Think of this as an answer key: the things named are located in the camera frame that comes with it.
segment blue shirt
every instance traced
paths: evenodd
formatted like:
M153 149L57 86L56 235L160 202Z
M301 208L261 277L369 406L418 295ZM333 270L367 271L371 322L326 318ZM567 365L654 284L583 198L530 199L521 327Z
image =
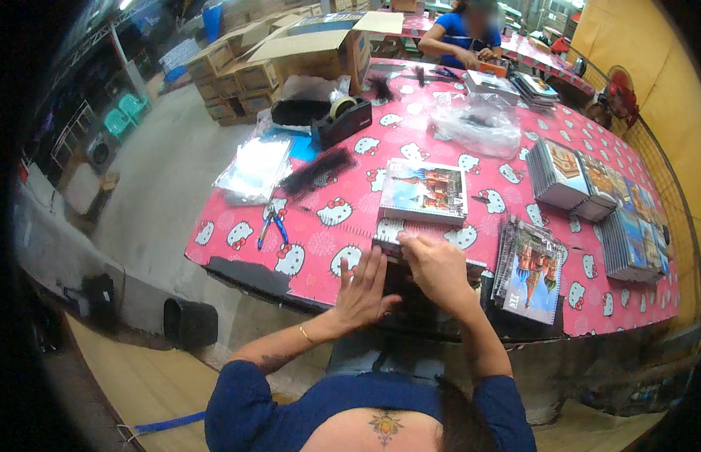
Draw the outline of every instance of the blue shirt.
M501 45L501 34L499 33L499 28L495 24L489 23L489 28L483 33L482 39L472 39L468 36L469 33L467 32L466 22L463 20L461 14L457 12L442 15L436 20L436 23L446 29L446 34L442 39L446 44L453 44L454 46L463 47L466 50L476 51L485 49L486 47L492 49ZM441 64L463 69L461 61L455 59L453 55L441 56Z
M514 380L489 377L473 392L501 450L536 450ZM213 452L300 450L320 424L353 408L425 413L441 422L438 390L399 373L337 375L316 383L288 405L278 405L260 368L231 361L222 368L205 412L205 439Z

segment yellow wall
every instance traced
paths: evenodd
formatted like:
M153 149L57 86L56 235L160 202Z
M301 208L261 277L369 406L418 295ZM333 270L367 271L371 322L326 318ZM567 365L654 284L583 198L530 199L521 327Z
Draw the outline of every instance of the yellow wall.
M652 0L588 0L572 47L605 74L617 64L631 74L640 114L680 181L701 252L701 80L673 26ZM623 138L635 146L638 135L630 130ZM669 176L663 160L655 161L651 154L640 153L665 200L668 215L679 215L680 207L674 205L679 200L671 194L676 188L669 179L661 180ZM690 258L690 243L689 237L680 237L680 267L684 267L682 259ZM695 268L687 268L684 279L689 283L694 276L698 284L698 276L692 275ZM682 296L694 292L682 289ZM700 303L701 300L683 300L674 326L683 328L698 321Z

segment notebook stack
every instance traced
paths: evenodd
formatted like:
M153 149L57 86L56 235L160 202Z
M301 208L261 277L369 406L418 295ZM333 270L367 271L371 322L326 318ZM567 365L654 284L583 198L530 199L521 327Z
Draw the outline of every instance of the notebook stack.
M561 101L556 90L539 77L516 72L511 76L510 81L519 91L524 102L533 110L548 110L554 103Z
M589 190L589 198L574 209L574 213L598 222L617 209L614 187L607 168L599 159L577 151L581 170Z
M575 151L540 138L526 163L536 200L571 211L589 199L589 188Z
M466 71L466 90L469 93L497 94L510 105L516 105L519 101L519 91L508 79L484 74L479 71Z
M656 282L669 274L669 251L663 233L666 220L647 190L619 173L612 175L619 206L601 223L607 276Z
M468 214L463 169L392 158L381 192L382 217L458 226Z
M491 298L504 311L553 325L563 245L552 232L511 215L501 227Z

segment plastic bag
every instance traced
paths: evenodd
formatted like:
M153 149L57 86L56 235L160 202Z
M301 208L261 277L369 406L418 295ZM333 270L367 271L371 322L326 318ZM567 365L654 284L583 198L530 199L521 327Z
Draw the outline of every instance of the plastic bag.
M264 205L277 182L291 172L289 136L256 137L238 146L233 162L212 183L225 189L233 205Z
M442 140L454 140L471 152L514 158L521 141L516 105L497 94L439 93L430 127Z

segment plastic chair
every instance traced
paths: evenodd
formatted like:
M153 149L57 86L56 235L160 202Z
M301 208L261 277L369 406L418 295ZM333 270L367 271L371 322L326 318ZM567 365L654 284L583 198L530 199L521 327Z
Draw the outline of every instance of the plastic chair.
M140 101L133 95L126 94L120 99L118 107L120 107L123 113L129 116L130 121L132 121L134 125L137 125L139 122L139 114L142 113L142 110L147 104L149 104L149 102L144 96Z
M105 117L105 127L107 127L107 130L115 138L117 138L117 141L120 143L122 143L122 140L120 140L120 135L122 135L122 132L127 129L129 124L134 124L134 122L132 122L132 118L129 115L122 113L117 108L113 108Z

